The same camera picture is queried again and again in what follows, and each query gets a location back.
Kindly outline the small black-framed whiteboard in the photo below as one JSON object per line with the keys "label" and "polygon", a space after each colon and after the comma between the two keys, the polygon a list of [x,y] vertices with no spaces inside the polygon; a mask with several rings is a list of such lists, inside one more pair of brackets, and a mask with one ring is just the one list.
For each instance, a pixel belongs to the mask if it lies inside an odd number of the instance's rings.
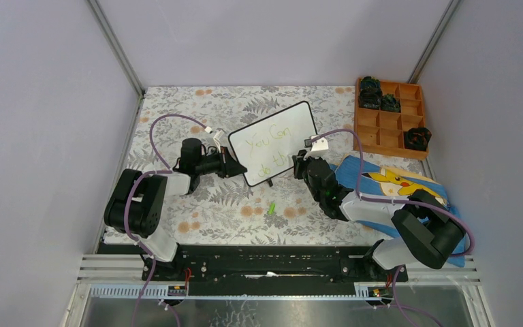
{"label": "small black-framed whiteboard", "polygon": [[238,163],[247,169],[246,184],[254,187],[293,168],[292,157],[316,135],[310,104],[301,101],[231,132],[228,141]]}

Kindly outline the green marker cap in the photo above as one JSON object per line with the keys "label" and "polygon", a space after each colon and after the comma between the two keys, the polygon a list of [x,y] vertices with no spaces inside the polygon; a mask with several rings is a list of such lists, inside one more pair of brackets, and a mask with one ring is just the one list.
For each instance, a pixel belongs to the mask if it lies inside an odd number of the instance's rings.
{"label": "green marker cap", "polygon": [[272,203],[270,204],[270,207],[269,207],[269,209],[268,209],[268,214],[269,214],[269,215],[273,215],[273,214],[274,214],[275,205],[276,205],[276,204],[275,204],[274,202],[272,202]]}

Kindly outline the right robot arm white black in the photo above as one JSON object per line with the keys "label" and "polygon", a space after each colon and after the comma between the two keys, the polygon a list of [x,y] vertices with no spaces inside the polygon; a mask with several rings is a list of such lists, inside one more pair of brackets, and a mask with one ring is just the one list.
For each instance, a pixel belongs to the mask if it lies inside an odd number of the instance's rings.
{"label": "right robot arm white black", "polygon": [[293,163],[294,177],[304,181],[326,216],[357,222],[388,236],[376,242],[364,260],[369,279],[379,281],[391,268],[416,262],[440,269],[471,248],[465,243],[471,237],[461,219],[428,183],[420,184],[355,156],[332,168],[324,158],[301,150]]}

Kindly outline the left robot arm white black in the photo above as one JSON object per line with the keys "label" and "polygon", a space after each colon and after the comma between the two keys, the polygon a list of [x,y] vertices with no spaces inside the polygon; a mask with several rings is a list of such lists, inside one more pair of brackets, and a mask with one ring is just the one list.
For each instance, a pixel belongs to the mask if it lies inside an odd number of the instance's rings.
{"label": "left robot arm white black", "polygon": [[246,172],[247,168],[230,155],[226,146],[205,153],[201,140],[187,138],[182,141],[180,157],[172,172],[122,171],[106,205],[104,223],[128,235],[159,261],[157,269],[166,279],[175,280],[183,274],[184,262],[176,257],[178,243],[160,225],[164,200],[193,193],[203,175],[229,178]]}

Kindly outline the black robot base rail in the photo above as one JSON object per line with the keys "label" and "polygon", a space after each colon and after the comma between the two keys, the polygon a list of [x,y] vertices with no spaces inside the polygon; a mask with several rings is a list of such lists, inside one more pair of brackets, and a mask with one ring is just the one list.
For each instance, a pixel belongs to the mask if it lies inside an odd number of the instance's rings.
{"label": "black robot base rail", "polygon": [[144,258],[143,281],[175,281],[191,296],[353,296],[355,283],[407,281],[365,246],[181,245],[171,262]]}

